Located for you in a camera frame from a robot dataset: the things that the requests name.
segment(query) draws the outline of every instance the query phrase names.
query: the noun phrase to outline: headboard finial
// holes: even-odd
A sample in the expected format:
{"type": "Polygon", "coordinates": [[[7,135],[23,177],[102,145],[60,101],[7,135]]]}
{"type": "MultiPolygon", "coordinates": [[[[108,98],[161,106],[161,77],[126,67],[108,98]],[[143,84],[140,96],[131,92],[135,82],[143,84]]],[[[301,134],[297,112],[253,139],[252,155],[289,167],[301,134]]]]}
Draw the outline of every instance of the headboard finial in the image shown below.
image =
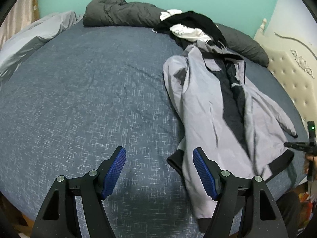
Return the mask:
{"type": "Polygon", "coordinates": [[[261,32],[264,31],[266,23],[267,23],[267,19],[264,18],[264,19],[262,20],[262,24],[261,24],[261,26],[260,26],[260,28],[259,28],[259,30],[260,30],[261,32]]]}

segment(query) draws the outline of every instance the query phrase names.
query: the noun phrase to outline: white wall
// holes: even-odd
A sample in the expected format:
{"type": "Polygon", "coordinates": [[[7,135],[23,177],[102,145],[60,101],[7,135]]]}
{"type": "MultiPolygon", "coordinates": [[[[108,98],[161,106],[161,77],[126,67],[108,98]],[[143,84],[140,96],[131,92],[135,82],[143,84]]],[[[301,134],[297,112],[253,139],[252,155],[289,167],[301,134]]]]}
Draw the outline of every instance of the white wall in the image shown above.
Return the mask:
{"type": "Polygon", "coordinates": [[[302,0],[277,0],[265,35],[274,32],[289,34],[317,48],[317,23],[302,0]]]}

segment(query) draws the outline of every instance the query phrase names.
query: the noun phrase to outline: pink curtain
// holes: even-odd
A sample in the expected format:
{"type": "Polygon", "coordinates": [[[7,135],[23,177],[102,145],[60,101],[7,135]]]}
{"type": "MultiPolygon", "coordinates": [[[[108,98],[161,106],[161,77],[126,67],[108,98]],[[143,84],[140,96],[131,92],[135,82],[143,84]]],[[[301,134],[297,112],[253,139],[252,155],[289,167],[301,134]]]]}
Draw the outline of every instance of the pink curtain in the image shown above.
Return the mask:
{"type": "Polygon", "coordinates": [[[17,0],[0,26],[0,49],[15,33],[34,22],[37,5],[33,0],[17,0]]]}

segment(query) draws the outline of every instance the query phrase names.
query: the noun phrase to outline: cream tufted headboard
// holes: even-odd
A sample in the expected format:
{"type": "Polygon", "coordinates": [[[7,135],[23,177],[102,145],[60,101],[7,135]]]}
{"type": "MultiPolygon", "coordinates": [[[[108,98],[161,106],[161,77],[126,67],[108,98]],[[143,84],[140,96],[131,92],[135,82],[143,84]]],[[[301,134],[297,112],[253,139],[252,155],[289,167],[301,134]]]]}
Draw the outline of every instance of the cream tufted headboard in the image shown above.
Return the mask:
{"type": "Polygon", "coordinates": [[[307,121],[317,123],[317,49],[283,33],[264,35],[266,22],[262,21],[254,40],[267,53],[268,69],[291,97],[307,128],[307,121]]]}

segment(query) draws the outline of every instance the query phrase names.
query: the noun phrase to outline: dark gray pillow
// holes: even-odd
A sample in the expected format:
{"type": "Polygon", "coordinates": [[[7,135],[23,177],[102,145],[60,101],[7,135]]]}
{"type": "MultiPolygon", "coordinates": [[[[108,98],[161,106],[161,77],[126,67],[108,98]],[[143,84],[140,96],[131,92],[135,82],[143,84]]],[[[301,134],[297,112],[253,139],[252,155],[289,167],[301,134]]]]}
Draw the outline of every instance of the dark gray pillow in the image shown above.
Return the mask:
{"type": "Polygon", "coordinates": [[[227,41],[229,49],[236,51],[249,60],[267,67],[268,56],[258,42],[239,30],[216,23],[227,41]]]}

